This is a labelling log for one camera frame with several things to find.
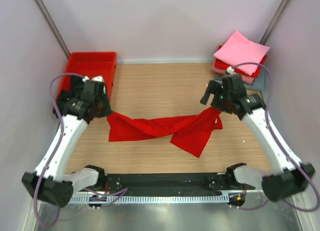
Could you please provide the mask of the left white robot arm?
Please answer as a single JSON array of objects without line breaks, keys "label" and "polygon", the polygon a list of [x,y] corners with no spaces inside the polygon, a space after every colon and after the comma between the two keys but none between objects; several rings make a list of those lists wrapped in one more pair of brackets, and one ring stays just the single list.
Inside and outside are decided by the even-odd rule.
[{"label": "left white robot arm", "polygon": [[83,89],[69,98],[62,109],[63,123],[44,158],[32,173],[25,172],[21,179],[31,197],[59,208],[65,207],[74,193],[85,188],[98,190],[107,182],[105,170],[94,165],[65,174],[71,154],[89,123],[112,114],[102,76],[81,84]]}]

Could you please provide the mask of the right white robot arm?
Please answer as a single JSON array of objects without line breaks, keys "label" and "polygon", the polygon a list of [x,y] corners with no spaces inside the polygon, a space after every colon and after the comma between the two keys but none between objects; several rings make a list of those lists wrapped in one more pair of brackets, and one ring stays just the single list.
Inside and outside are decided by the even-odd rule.
[{"label": "right white robot arm", "polygon": [[305,191],[315,168],[290,149],[266,112],[263,99],[256,93],[247,94],[242,77],[231,74],[223,76],[221,83],[210,80],[200,103],[206,105],[210,95],[213,108],[236,115],[250,129],[272,168],[268,173],[244,163],[235,164],[227,168],[231,180],[263,190],[272,202]]}]

